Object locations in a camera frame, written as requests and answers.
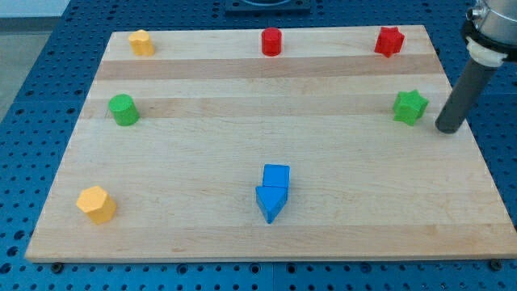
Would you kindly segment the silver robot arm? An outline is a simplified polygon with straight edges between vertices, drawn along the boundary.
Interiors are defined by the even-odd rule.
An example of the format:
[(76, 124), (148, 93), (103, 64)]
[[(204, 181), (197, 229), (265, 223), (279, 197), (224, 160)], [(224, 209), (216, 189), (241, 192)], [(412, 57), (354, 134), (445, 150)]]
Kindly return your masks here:
[(516, 2), (477, 0), (466, 12), (461, 36), (469, 60), (435, 120), (447, 134), (458, 131), (498, 68), (516, 61)]

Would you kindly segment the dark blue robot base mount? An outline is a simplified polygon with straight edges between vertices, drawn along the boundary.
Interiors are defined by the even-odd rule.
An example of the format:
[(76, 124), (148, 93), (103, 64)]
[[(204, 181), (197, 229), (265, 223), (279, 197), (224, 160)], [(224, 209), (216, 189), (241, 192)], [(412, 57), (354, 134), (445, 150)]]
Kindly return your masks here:
[(310, 0), (224, 0), (226, 14), (307, 12)]

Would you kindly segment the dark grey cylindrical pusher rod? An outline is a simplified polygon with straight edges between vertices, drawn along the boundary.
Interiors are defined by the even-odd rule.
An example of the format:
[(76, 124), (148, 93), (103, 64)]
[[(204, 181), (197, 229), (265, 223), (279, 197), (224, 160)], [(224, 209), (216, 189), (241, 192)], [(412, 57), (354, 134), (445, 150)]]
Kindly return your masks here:
[(458, 131), (469, 110), (506, 57), (505, 53), (482, 46), (470, 36), (466, 40), (469, 60), (435, 120), (435, 127), (442, 133), (452, 134)]

